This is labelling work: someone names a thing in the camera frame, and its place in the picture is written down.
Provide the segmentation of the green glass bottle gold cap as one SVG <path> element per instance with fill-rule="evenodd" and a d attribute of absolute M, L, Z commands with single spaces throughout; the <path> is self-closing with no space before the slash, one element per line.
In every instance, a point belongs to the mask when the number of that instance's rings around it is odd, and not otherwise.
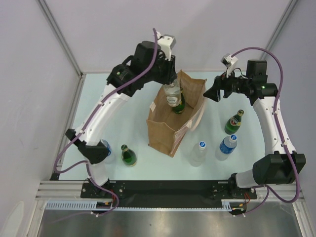
<path fill-rule="evenodd" d="M 185 98 L 184 98 L 184 95 L 183 95 L 183 89 L 180 88 L 180 93 L 181 93 L 181 101 L 180 103 L 176 106 L 176 107 L 173 107 L 172 108 L 172 111 L 176 114 L 181 114 L 183 113 L 184 109 L 185 109 L 185 105 L 186 105 L 186 102 L 185 102 Z"/>

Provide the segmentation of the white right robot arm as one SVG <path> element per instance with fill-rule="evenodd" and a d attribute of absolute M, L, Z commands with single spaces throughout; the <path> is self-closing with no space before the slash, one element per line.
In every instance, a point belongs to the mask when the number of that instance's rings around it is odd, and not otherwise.
<path fill-rule="evenodd" d="M 289 203 L 299 198 L 300 182 L 298 174 L 306 164 L 304 154 L 296 152 L 287 134 L 281 110 L 279 93 L 280 86 L 267 82 L 267 75 L 253 74 L 246 78 L 229 76 L 223 73 L 216 76 L 204 97 L 215 102 L 220 101 L 220 92 L 224 98 L 232 93 L 244 94 L 250 101 L 262 129 L 265 144 L 265 156 L 255 162 L 249 171 L 232 175 L 234 182 L 228 185 L 228 193 L 239 198 L 246 188 L 267 187 L 279 200 L 286 202 L 273 188 L 272 184 L 296 184 L 295 196 Z"/>

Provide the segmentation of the brown jute canvas bag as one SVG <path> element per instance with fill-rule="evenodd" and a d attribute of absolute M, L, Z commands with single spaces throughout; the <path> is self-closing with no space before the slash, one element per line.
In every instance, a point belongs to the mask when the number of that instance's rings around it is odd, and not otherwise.
<path fill-rule="evenodd" d="M 161 87 L 150 106 L 147 118 L 149 146 L 173 157 L 187 131 L 194 131 L 204 114 L 207 79 L 193 79 L 180 70 L 177 74 L 183 89 L 185 107 L 176 114 L 168 105 Z"/>

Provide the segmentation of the clear plastic bottle blue cap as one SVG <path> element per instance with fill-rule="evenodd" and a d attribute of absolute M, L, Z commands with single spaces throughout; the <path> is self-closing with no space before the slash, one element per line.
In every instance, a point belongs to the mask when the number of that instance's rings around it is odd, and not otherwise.
<path fill-rule="evenodd" d="M 207 146 L 204 141 L 200 141 L 193 146 L 192 153 L 189 157 L 189 163 L 193 167 L 201 166 L 206 158 Z"/>

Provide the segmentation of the aluminium frame post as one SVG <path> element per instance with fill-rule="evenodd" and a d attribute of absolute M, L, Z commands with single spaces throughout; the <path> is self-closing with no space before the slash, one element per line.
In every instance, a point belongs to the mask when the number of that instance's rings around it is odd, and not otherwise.
<path fill-rule="evenodd" d="M 270 35 L 268 42 L 264 46 L 265 50 L 269 51 L 270 53 L 273 53 L 278 59 L 279 56 L 274 52 L 274 49 L 285 29 L 287 26 L 291 16 L 293 15 L 295 9 L 299 5 L 300 0 L 289 0 L 285 10 L 281 14 L 276 26 L 274 27 L 272 34 Z"/>
<path fill-rule="evenodd" d="M 81 69 L 79 68 L 79 65 L 69 47 L 69 44 L 66 41 L 66 38 L 64 37 L 64 34 L 62 33 L 52 11 L 49 8 L 48 3 L 45 0 L 36 0 L 37 4 L 39 5 L 40 10 L 42 11 L 44 17 L 46 18 L 53 34 L 55 35 L 57 41 L 59 42 L 62 50 L 64 51 L 67 59 L 69 60 L 72 68 L 74 69 L 75 73 L 79 78 L 82 77 L 83 73 Z"/>

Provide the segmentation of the blue label water bottle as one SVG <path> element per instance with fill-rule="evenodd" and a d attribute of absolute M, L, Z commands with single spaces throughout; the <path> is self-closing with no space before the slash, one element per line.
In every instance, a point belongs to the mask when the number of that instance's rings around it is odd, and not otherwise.
<path fill-rule="evenodd" d="M 104 162 L 106 164 L 110 164 L 110 163 L 112 163 L 114 161 L 115 155 L 114 155 L 114 153 L 112 151 L 112 148 L 111 148 L 110 144 L 106 140 L 102 139 L 101 142 L 107 148 L 107 151 L 108 151 L 107 157 L 105 158 Z"/>
<path fill-rule="evenodd" d="M 219 161 L 224 161 L 229 157 L 229 155 L 235 150 L 236 147 L 237 136 L 235 134 L 226 136 L 217 148 L 215 152 L 215 157 Z"/>

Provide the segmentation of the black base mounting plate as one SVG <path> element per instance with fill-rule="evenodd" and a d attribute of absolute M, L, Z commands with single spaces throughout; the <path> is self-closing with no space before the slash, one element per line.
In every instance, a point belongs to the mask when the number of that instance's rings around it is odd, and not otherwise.
<path fill-rule="evenodd" d="M 223 199 L 257 198 L 229 180 L 112 180 L 103 187 L 126 208 L 218 208 Z"/>

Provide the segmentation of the green bottle red label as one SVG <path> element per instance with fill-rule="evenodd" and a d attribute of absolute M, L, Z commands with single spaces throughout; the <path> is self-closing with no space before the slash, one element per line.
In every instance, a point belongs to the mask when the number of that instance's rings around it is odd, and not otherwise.
<path fill-rule="evenodd" d="M 238 112 L 227 121 L 224 128 L 226 134 L 232 135 L 239 130 L 243 115 L 244 110 L 238 110 Z"/>

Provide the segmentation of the clear glass bottle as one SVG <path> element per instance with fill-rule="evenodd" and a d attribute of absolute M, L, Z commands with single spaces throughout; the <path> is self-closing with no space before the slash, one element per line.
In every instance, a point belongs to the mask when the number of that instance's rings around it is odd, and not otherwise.
<path fill-rule="evenodd" d="M 163 86 L 168 105 L 176 107 L 181 102 L 181 87 L 178 79 Z"/>

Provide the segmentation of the aluminium frame post left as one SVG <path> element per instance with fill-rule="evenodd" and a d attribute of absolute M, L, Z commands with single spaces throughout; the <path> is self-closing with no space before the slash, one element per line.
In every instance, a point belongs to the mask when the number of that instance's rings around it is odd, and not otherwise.
<path fill-rule="evenodd" d="M 79 78 L 82 77 L 83 73 L 81 69 L 79 68 L 79 65 L 69 47 L 69 44 L 66 41 L 66 38 L 64 37 L 64 34 L 62 33 L 52 11 L 49 8 L 48 3 L 45 0 L 36 0 L 37 4 L 39 5 L 40 10 L 42 11 L 44 17 L 46 18 L 53 34 L 55 35 L 57 41 L 59 42 L 62 50 L 64 51 L 67 59 L 69 60 L 72 68 L 74 69 L 75 73 Z"/>

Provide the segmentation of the green perrier bottle front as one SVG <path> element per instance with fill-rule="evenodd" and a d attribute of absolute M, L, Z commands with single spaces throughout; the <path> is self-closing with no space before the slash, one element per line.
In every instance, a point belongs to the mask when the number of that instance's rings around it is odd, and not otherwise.
<path fill-rule="evenodd" d="M 134 166 L 137 162 L 137 156 L 127 145 L 121 146 L 121 159 L 126 166 Z"/>

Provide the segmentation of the aluminium frame post right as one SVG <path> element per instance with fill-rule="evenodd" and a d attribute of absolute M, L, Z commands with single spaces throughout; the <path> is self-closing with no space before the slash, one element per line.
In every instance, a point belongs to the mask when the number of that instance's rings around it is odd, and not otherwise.
<path fill-rule="evenodd" d="M 295 9 L 299 5 L 300 0 L 289 0 L 285 10 L 281 14 L 276 26 L 274 27 L 272 34 L 270 35 L 268 42 L 264 46 L 265 50 L 269 51 L 270 53 L 273 53 L 278 59 L 279 56 L 274 52 L 274 49 L 285 29 L 287 26 L 291 16 L 293 15 Z"/>

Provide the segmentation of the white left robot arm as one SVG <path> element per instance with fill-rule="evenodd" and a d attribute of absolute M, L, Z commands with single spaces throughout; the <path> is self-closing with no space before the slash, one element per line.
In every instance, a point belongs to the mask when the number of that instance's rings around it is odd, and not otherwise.
<path fill-rule="evenodd" d="M 133 55 L 115 66 L 107 78 L 106 89 L 95 104 L 87 119 L 76 129 L 67 129 L 69 139 L 66 145 L 74 144 L 84 156 L 82 163 L 87 166 L 88 178 L 93 183 L 92 192 L 102 198 L 108 194 L 109 178 L 105 172 L 105 160 L 109 148 L 101 140 L 103 131 L 113 115 L 137 90 L 148 82 L 171 84 L 176 78 L 175 56 L 172 55 L 174 42 L 170 37 L 157 42 L 143 41 L 136 46 Z"/>

